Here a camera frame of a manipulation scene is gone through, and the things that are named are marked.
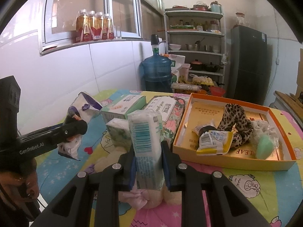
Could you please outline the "white purple tissue pack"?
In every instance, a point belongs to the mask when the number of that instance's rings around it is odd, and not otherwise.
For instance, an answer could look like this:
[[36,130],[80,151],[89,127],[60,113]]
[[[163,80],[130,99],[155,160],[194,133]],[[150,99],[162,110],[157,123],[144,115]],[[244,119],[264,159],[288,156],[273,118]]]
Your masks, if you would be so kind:
[[[101,115],[102,105],[86,92],[80,92],[68,108],[63,124],[70,124],[83,120],[89,125],[93,119]],[[83,135],[77,134],[67,138],[66,142],[58,144],[58,154],[70,159],[79,160],[78,149],[82,143]]]

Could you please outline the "white blue cotton pad pack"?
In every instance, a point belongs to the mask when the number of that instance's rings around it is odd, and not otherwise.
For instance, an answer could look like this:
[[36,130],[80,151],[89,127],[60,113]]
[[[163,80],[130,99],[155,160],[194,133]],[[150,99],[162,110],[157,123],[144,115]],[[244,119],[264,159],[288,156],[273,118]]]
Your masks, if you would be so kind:
[[137,188],[159,191],[164,182],[162,116],[154,110],[136,110],[128,115],[128,125],[136,158]]

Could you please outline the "leopard print scrunchie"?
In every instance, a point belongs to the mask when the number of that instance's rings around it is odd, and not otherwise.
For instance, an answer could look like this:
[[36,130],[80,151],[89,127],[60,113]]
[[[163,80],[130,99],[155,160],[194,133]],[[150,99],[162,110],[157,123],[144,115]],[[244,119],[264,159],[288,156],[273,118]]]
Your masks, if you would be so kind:
[[233,135],[231,148],[237,149],[250,140],[253,127],[242,106],[228,103],[224,107],[223,116],[217,129],[231,132],[233,127],[236,132]]

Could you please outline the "cream floral scrunchie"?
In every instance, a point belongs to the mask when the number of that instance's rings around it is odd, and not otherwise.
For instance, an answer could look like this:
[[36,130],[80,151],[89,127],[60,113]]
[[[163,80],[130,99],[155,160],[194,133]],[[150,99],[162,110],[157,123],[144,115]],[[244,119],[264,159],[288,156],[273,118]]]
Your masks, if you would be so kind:
[[260,138],[266,135],[270,138],[275,148],[279,147],[279,137],[276,129],[271,126],[265,120],[253,120],[251,121],[253,127],[253,135],[250,138],[250,142],[254,145],[258,145]]

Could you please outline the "mint green sponge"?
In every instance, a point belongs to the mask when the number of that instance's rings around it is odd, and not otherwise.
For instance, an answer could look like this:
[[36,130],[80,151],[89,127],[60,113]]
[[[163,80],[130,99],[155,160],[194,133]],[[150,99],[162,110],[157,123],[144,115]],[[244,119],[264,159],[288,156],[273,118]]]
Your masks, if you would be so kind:
[[279,147],[275,148],[272,141],[270,141],[270,138],[266,135],[263,135],[260,138],[258,145],[254,145],[254,146],[256,149],[256,158],[263,160],[270,157],[272,153],[276,152],[276,150],[279,148]]

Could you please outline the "orange shallow cardboard box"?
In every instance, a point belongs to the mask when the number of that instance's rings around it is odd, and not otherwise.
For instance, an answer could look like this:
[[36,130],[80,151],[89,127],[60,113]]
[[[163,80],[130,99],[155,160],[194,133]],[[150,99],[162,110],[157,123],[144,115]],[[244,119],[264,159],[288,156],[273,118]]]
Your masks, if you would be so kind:
[[277,110],[223,97],[190,95],[173,152],[222,168],[286,171],[297,161]]

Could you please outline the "orange plastic basin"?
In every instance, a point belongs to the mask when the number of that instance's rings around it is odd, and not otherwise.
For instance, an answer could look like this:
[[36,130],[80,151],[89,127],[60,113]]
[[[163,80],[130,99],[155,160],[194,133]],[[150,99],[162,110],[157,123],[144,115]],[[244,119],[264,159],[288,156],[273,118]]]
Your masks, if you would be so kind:
[[221,87],[211,86],[209,88],[211,95],[223,97],[226,93],[225,89],[222,89]]

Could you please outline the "pink plastic container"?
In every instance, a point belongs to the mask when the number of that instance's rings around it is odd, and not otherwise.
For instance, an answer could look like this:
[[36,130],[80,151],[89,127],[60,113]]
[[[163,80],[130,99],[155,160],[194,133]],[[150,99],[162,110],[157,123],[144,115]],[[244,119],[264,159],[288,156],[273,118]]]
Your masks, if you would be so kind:
[[186,80],[186,81],[188,81],[190,68],[191,68],[190,64],[184,63],[179,70],[180,76],[182,76],[184,78],[184,80]]

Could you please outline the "blue water jug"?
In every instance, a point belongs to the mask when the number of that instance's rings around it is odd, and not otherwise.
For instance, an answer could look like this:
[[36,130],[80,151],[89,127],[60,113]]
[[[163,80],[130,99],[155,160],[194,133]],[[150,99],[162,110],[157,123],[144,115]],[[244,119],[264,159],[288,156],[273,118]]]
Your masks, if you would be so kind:
[[172,61],[159,54],[159,46],[152,45],[153,55],[142,61],[146,91],[172,92]]

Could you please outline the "white sack bag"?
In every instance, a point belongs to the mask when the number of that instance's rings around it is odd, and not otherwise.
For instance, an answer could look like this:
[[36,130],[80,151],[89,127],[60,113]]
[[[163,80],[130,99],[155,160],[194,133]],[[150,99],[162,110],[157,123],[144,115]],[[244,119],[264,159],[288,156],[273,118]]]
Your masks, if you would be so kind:
[[176,76],[176,81],[178,81],[180,76],[180,69],[185,63],[185,56],[184,55],[175,55],[175,54],[162,54],[162,56],[165,56],[169,58],[172,61],[171,64],[171,70],[172,74]]

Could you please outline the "colourful cartoon bed sheet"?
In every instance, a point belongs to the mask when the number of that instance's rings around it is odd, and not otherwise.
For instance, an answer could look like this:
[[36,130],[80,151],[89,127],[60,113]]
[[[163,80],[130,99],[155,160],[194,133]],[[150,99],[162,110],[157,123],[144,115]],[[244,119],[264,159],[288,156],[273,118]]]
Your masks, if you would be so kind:
[[[287,171],[244,171],[221,169],[233,185],[256,207],[271,226],[285,226],[302,201],[302,131],[292,116],[277,110],[281,122],[288,121],[287,135],[297,161]],[[101,116],[92,129],[89,140],[78,150],[79,160],[60,156],[51,151],[37,158],[38,185],[46,202],[79,171],[95,173],[94,164],[114,150],[110,134]],[[155,208],[136,210],[128,203],[119,204],[121,226],[180,226],[181,205],[164,201]]]

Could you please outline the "pack of orange drink bottles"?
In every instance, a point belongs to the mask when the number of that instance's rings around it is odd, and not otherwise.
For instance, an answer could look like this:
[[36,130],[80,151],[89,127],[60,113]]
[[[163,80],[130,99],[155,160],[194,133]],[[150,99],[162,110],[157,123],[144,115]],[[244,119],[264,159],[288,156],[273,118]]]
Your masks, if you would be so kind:
[[82,9],[76,18],[76,43],[113,40],[115,32],[109,13]]

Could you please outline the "black water pump dispenser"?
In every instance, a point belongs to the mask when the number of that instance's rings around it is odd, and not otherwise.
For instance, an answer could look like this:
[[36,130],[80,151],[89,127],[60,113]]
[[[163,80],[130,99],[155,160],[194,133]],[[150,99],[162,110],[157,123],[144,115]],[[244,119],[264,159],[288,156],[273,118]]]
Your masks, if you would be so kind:
[[152,48],[159,48],[159,37],[157,34],[151,35],[151,46]]

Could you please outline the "white metal shelf rack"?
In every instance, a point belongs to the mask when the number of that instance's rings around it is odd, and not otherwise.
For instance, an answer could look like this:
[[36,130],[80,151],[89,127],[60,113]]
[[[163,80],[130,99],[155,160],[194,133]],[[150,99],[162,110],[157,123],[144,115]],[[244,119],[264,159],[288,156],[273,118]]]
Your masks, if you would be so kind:
[[[203,64],[223,64],[219,72],[189,70],[190,74],[210,77],[215,85],[224,84],[226,78],[226,20],[224,13],[215,13],[206,4],[191,8],[174,6],[164,11],[166,51],[168,54],[184,55],[185,63],[198,60]],[[181,45],[178,51],[169,49],[169,44]]]

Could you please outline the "teal enamel pot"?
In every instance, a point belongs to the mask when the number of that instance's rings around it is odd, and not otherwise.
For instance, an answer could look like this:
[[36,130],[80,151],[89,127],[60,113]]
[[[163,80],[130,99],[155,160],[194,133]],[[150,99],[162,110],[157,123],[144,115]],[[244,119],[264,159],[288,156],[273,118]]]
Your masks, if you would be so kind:
[[211,2],[210,7],[211,7],[212,12],[220,13],[220,14],[223,13],[222,5],[220,3],[218,3],[217,1]]

